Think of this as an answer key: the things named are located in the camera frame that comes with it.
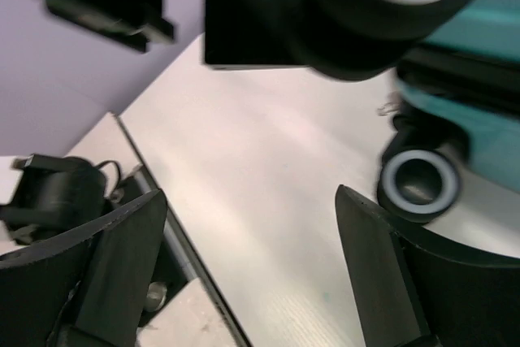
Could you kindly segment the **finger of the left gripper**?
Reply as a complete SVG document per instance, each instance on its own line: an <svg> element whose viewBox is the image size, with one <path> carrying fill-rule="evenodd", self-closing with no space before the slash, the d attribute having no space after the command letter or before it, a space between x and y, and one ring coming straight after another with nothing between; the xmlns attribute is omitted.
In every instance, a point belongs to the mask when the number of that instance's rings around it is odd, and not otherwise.
<svg viewBox="0 0 520 347"><path fill-rule="evenodd" d="M145 53L150 44L173 44L176 27L163 17L163 0L45 0L61 20Z"/></svg>

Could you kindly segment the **pink and teal suitcase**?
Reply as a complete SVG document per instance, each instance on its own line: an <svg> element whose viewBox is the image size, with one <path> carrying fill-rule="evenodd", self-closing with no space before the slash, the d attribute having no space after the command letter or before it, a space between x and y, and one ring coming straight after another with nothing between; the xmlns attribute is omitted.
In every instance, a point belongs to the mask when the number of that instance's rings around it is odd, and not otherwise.
<svg viewBox="0 0 520 347"><path fill-rule="evenodd" d="M310 67L362 81L393 72L395 130L378 203L425 224L464 166L519 189L519 0L205 0L215 69Z"/></svg>

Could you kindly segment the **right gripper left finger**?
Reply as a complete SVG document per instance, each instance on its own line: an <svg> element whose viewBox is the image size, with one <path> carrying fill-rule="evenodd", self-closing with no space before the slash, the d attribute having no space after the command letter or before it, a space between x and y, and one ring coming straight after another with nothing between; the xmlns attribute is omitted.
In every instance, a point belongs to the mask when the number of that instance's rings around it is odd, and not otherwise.
<svg viewBox="0 0 520 347"><path fill-rule="evenodd" d="M133 346L167 202L154 190L1 256L3 346Z"/></svg>

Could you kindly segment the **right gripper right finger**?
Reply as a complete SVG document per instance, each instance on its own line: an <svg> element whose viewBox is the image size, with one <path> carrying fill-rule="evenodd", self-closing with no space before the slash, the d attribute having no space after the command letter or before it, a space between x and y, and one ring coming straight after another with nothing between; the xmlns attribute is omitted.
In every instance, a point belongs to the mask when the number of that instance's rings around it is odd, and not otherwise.
<svg viewBox="0 0 520 347"><path fill-rule="evenodd" d="M452 241L340 185L336 220L368 346L517 346L519 261Z"/></svg>

